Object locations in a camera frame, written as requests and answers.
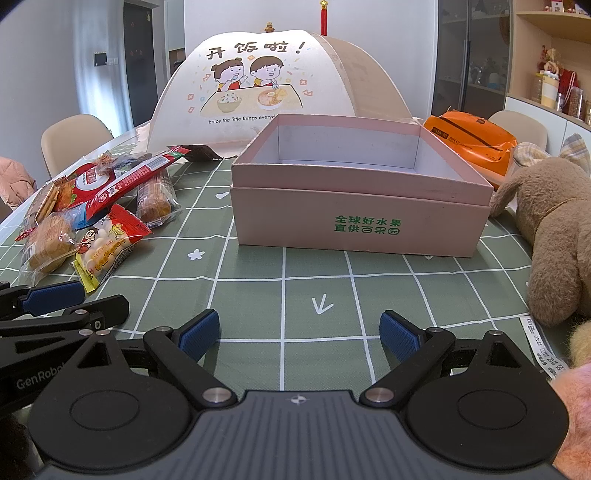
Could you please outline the clear round pastry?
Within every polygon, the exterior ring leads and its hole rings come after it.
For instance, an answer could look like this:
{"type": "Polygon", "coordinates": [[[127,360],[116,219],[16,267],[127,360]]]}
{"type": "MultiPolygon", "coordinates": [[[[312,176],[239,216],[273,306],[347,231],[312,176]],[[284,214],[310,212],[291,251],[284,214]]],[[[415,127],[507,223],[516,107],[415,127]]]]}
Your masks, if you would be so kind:
{"type": "Polygon", "coordinates": [[[159,171],[138,187],[135,216],[150,230],[171,222],[179,211],[180,204],[166,169],[159,171]]]}

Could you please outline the orange plastic bag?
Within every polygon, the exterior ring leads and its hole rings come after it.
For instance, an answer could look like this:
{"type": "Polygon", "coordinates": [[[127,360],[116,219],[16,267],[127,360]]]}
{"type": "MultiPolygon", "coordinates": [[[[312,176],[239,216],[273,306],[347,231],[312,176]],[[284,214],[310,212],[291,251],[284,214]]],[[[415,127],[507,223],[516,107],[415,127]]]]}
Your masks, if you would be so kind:
{"type": "Polygon", "coordinates": [[[449,110],[430,116],[423,126],[470,163],[498,188],[513,160],[517,139],[489,120],[467,112],[449,110]]]}

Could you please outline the cartoon printed food cover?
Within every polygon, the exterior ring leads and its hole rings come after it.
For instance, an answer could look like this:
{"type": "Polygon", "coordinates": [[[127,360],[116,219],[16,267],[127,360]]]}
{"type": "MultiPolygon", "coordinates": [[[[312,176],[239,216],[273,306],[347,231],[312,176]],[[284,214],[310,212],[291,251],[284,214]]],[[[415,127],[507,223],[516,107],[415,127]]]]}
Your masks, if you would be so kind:
{"type": "Polygon", "coordinates": [[[413,117],[386,70],[353,43],[304,30],[230,32],[201,42],[172,74],[146,149],[207,145],[238,155],[287,113],[413,117]]]}

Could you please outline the pink jacket on chair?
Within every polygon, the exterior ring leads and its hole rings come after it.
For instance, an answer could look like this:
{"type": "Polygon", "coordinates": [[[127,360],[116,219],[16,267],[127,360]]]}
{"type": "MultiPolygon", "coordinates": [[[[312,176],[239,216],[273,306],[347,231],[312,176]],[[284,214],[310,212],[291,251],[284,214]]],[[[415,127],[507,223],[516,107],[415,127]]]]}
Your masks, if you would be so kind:
{"type": "Polygon", "coordinates": [[[35,180],[21,163],[0,157],[0,195],[6,205],[12,209],[17,208],[36,189],[35,180]]]}

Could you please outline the red yellow candy bag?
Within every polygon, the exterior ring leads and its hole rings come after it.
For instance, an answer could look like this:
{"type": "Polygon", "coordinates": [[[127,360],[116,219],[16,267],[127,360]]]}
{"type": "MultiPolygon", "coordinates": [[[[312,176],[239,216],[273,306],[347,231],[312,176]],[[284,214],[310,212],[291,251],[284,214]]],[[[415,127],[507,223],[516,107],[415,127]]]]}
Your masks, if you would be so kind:
{"type": "Polygon", "coordinates": [[[89,227],[78,242],[72,262],[85,292],[94,292],[150,233],[146,224],[119,204],[89,227]]]}

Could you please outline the brown plush teddy bear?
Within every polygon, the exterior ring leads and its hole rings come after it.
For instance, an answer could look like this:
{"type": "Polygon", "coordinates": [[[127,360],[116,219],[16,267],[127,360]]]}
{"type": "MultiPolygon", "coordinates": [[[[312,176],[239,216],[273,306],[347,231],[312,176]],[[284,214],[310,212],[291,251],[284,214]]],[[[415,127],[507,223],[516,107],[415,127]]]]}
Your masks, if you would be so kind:
{"type": "Polygon", "coordinates": [[[571,366],[580,367],[590,361],[590,153],[573,134],[556,156],[523,142],[513,158],[516,168],[493,195],[490,215],[517,201],[516,225],[533,248],[530,314],[546,327],[583,320],[569,339],[571,366]]]}

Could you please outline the pink cardboard gift box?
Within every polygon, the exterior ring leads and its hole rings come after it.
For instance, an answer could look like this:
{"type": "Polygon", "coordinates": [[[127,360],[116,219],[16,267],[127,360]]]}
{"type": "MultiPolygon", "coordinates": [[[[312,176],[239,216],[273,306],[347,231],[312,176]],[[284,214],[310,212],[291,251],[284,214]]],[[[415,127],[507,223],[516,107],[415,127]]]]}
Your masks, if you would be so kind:
{"type": "Polygon", "coordinates": [[[493,187],[415,122],[280,114],[230,194],[242,245],[470,257],[493,187]]]}

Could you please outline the red chicken leg snack bag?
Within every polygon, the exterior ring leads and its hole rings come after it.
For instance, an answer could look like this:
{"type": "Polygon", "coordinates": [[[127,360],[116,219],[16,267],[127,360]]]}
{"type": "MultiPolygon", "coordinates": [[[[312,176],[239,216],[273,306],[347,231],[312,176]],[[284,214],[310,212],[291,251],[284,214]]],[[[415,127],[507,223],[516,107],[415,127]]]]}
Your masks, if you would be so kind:
{"type": "Polygon", "coordinates": [[[106,185],[131,170],[139,160],[122,157],[107,166],[85,163],[56,183],[58,195],[54,212],[65,211],[90,201],[106,185]]]}

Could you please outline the green grid tablecloth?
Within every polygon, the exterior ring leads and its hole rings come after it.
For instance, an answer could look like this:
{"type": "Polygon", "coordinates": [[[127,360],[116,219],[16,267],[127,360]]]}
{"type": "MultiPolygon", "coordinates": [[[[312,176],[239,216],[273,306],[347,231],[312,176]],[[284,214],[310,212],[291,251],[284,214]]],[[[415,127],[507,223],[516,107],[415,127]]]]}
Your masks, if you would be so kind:
{"type": "Polygon", "coordinates": [[[221,341],[204,364],[236,391],[362,391],[393,364],[379,339],[392,309],[460,338],[491,329],[529,349],[530,249],[510,215],[489,221],[470,258],[247,247],[235,236],[228,162],[175,163],[182,210],[139,242],[98,288],[125,296],[134,339],[212,308],[221,341]]]}

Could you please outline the red chinese knot tassel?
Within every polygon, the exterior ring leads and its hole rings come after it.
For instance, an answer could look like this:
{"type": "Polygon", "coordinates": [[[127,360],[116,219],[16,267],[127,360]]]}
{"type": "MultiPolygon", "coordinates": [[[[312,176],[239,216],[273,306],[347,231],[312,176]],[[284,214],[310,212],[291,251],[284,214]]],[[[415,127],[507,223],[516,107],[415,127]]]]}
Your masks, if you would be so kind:
{"type": "Polygon", "coordinates": [[[321,35],[328,36],[329,1],[321,0],[321,35]]]}

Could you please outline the blue white biscuit packet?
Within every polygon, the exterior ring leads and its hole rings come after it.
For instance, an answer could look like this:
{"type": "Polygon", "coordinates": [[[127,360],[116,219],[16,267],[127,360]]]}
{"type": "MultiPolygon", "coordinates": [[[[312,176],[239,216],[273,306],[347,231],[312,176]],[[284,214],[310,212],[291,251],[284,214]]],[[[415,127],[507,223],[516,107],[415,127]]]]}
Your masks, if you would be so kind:
{"type": "Polygon", "coordinates": [[[92,226],[100,219],[102,211],[90,216],[87,213],[87,202],[76,205],[60,212],[74,231],[92,226]]]}

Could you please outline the beige chair right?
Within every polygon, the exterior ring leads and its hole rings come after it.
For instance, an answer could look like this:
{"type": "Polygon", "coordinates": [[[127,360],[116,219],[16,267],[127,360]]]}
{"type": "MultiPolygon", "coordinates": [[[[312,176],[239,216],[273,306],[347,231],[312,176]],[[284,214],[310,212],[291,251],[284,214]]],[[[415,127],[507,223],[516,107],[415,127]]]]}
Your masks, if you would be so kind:
{"type": "Polygon", "coordinates": [[[547,129],[537,120],[519,112],[502,110],[494,113],[489,121],[511,133],[519,143],[533,143],[546,150],[547,129]]]}

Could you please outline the clear cracker pack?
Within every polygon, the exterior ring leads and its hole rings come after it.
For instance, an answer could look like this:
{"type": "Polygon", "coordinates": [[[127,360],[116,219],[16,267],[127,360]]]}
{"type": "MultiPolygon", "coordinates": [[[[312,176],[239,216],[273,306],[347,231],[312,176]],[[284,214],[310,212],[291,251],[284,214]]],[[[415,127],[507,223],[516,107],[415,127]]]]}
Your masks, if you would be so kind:
{"type": "Polygon", "coordinates": [[[29,206],[22,227],[24,230],[37,227],[52,211],[60,193],[62,181],[44,185],[29,206]]]}

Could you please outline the white paper label tag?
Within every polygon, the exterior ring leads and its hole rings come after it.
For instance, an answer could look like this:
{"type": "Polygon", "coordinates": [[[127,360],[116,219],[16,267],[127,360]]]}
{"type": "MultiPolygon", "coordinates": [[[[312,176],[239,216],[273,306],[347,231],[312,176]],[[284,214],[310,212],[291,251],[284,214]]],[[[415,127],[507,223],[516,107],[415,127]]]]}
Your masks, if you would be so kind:
{"type": "Polygon", "coordinates": [[[561,373],[569,369],[566,362],[558,358],[544,341],[543,335],[538,330],[536,322],[530,315],[519,317],[520,323],[526,335],[533,358],[543,372],[550,378],[555,379],[561,373]]]}

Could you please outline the long red spicy strip packet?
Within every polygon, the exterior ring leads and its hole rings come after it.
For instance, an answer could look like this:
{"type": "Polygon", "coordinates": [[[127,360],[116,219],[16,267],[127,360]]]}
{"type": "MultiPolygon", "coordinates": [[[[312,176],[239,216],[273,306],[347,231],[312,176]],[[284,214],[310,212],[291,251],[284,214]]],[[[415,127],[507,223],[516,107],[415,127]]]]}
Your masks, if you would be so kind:
{"type": "Polygon", "coordinates": [[[175,146],[164,153],[142,160],[126,173],[116,176],[86,203],[85,218],[90,220],[97,213],[109,208],[126,193],[145,183],[159,171],[172,165],[189,152],[190,150],[187,148],[175,146]]]}

